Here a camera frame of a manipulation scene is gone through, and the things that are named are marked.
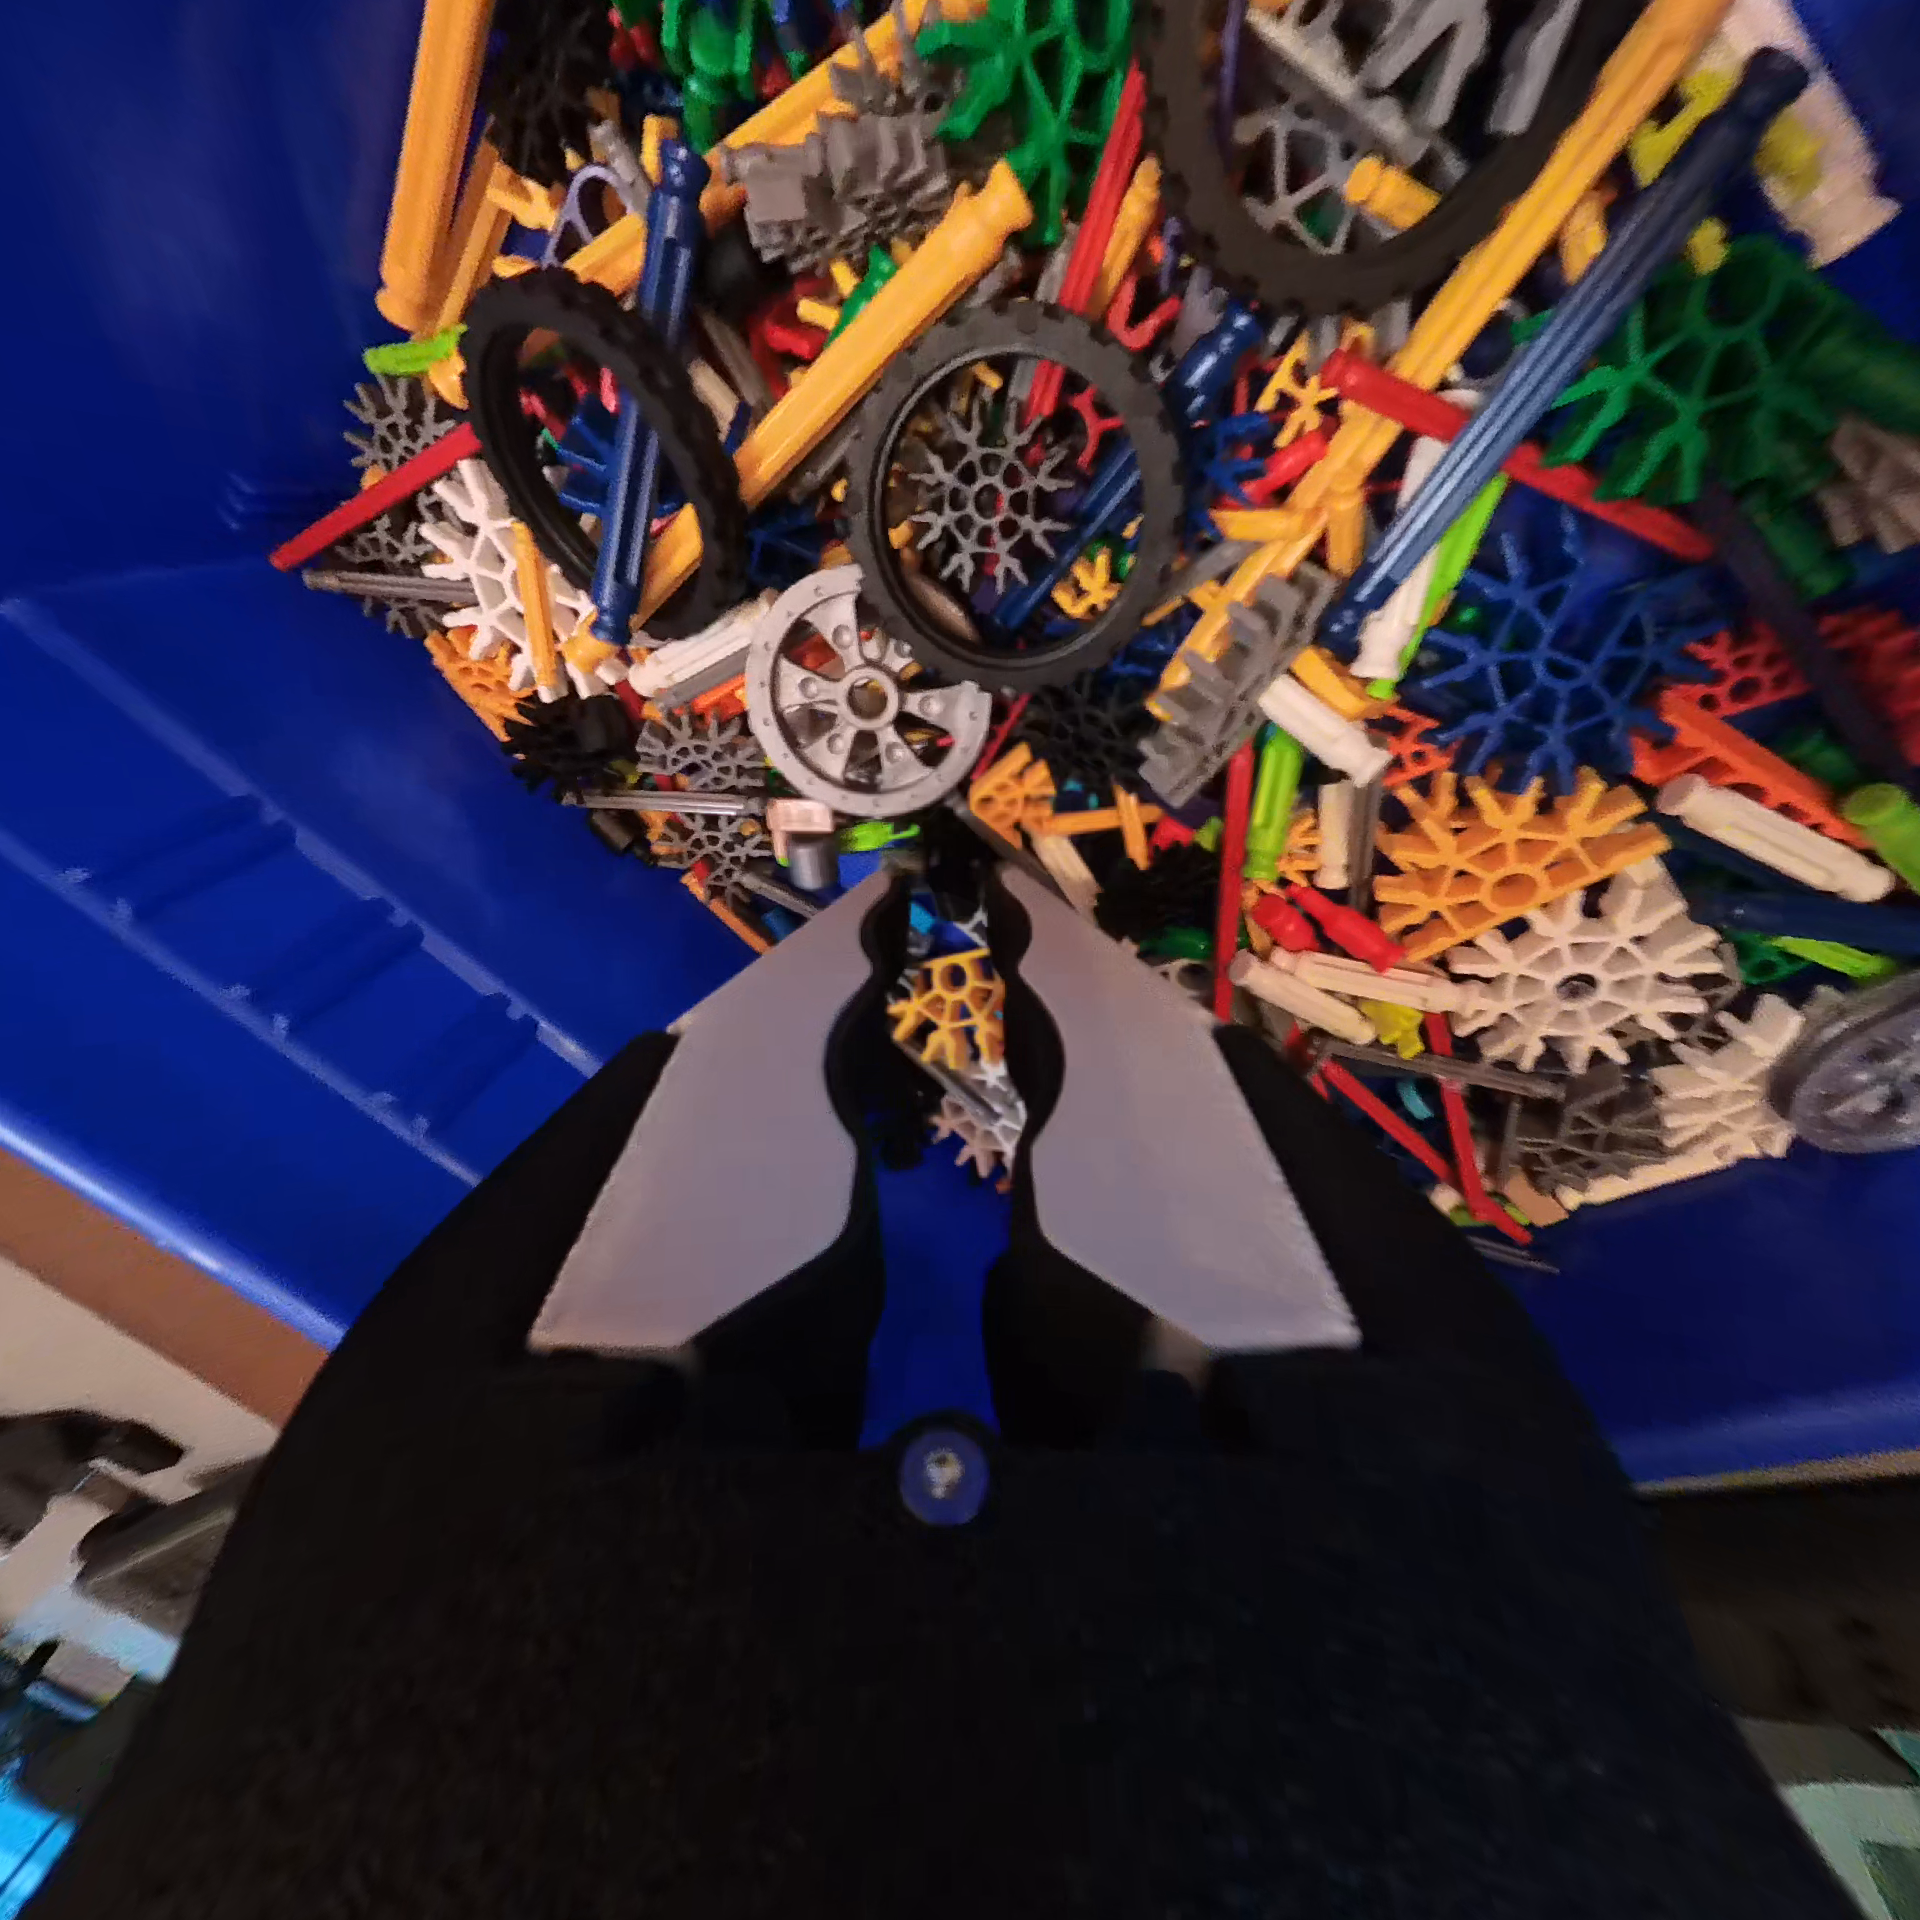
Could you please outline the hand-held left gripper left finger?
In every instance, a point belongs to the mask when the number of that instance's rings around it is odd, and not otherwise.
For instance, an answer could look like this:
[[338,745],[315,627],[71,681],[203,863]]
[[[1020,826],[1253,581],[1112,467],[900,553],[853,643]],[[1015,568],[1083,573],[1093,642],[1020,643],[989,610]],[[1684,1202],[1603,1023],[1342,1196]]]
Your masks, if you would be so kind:
[[877,872],[676,1018],[532,1355],[670,1355],[828,1254],[853,1211],[858,1146],[828,1100],[828,1045],[876,958]]

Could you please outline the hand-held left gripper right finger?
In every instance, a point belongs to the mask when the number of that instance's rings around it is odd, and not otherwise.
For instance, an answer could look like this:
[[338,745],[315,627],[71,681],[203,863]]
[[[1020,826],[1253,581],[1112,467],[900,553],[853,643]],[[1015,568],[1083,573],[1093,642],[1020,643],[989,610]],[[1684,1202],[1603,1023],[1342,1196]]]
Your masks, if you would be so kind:
[[1214,1018],[1026,872],[989,874],[989,958],[1045,1243],[1214,1355],[1352,1350]]

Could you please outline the large grey spoked wheel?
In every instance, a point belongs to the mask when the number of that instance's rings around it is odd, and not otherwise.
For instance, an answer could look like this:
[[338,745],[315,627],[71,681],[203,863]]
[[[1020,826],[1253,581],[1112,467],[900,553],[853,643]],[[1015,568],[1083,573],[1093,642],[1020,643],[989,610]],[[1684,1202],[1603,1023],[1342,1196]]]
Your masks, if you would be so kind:
[[1820,1151],[1920,1139],[1920,979],[1881,979],[1820,1011],[1770,1065],[1767,1106]]

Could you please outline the blue plastic storage bin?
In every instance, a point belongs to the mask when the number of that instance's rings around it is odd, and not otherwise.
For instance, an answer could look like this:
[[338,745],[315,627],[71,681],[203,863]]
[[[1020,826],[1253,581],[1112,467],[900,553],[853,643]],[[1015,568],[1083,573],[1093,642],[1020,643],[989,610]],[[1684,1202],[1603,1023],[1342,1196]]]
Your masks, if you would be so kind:
[[4,5],[4,1146],[340,1338],[753,952],[270,573],[347,394],[423,5]]

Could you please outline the small grey spoked wheel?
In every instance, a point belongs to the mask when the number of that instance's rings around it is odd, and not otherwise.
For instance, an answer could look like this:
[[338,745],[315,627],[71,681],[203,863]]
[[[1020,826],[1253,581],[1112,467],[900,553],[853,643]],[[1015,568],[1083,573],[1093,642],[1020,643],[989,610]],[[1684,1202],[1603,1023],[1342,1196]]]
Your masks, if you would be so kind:
[[747,643],[747,719],[771,774],[853,819],[945,804],[989,737],[989,693],[940,677],[861,610],[861,573],[784,588]]

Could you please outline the small black rubber tyre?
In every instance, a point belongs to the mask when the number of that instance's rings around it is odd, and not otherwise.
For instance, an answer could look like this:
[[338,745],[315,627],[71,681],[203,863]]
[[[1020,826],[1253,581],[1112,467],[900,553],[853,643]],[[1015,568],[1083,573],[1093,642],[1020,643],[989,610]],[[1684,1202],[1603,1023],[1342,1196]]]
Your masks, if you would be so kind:
[[613,482],[604,374],[618,401],[638,401],[661,440],[661,509],[693,509],[706,539],[693,576],[654,613],[638,613],[638,627],[652,642],[699,637],[747,604],[747,501],[682,357],[570,269],[532,269],[475,296],[465,325],[468,420],[510,518],[570,588],[596,576],[586,518],[604,518]]

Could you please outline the pile of colourful construction pieces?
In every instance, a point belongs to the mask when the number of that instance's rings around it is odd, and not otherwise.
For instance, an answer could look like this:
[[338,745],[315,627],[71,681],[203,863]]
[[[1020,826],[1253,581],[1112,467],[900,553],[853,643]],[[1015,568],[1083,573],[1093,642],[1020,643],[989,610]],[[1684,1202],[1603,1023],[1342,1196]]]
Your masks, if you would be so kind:
[[[270,568],[418,637],[510,774],[741,942],[934,863],[900,1122],[1008,1188],[1026,1106],[973,863],[1309,1081],[1485,1254],[1780,1160],[1780,1050],[1914,979],[1914,349],[1836,278],[1914,154],[1815,5],[1641,5],[1537,184],[1430,296],[1235,298],[1147,149],[1136,5],[423,5],[359,497]],[[570,269],[670,349],[747,509],[747,604],[613,410],[590,588],[510,518],[465,394],[484,285]],[[845,547],[845,449],[940,318],[1038,298],[1188,428],[1160,604],[1079,681],[989,693],[971,779],[853,819],[747,719],[747,643]]]

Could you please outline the large black rubber tyre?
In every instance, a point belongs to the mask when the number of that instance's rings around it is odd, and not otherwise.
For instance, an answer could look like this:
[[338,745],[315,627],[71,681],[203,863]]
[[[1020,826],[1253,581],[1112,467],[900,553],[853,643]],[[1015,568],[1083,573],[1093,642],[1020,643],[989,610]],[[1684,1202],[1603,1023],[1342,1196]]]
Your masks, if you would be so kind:
[[1038,298],[973,303],[861,401],[845,547],[921,668],[995,693],[1079,681],[1160,604],[1181,453],[1131,349]]
[[1147,149],[1235,298],[1430,296],[1553,158],[1630,0],[1136,5]]

